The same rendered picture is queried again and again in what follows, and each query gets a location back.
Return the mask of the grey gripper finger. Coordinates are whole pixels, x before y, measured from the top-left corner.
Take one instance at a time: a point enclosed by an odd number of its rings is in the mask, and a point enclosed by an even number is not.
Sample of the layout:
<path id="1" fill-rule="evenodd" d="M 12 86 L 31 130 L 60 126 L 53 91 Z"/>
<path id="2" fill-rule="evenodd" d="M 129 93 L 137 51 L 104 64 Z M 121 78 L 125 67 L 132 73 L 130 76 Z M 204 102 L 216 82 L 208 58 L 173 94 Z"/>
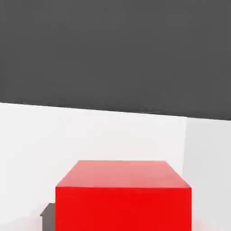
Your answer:
<path id="1" fill-rule="evenodd" d="M 49 203 L 40 216 L 42 217 L 42 231 L 55 231 L 55 203 Z"/>

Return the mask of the small red cube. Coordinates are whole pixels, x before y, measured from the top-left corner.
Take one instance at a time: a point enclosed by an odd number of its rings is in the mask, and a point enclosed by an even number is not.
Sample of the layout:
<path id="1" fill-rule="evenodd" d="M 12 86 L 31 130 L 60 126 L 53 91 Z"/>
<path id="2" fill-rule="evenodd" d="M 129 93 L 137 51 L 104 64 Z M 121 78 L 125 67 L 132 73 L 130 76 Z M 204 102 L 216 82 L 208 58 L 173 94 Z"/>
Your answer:
<path id="1" fill-rule="evenodd" d="M 192 231 L 192 189 L 165 161 L 80 160 L 55 188 L 55 231 Z"/>

